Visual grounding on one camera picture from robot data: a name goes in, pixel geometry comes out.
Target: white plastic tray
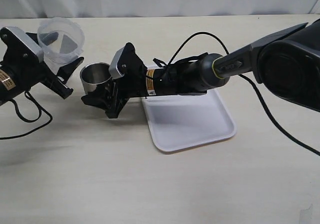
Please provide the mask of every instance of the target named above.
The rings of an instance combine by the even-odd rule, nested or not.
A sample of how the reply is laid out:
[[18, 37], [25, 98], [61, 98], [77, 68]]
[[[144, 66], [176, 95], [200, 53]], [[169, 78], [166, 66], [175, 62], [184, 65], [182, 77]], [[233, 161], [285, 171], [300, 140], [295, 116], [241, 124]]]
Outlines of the white plastic tray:
[[226, 140], [237, 131], [217, 90], [202, 96], [142, 98], [142, 104], [152, 140], [162, 152]]

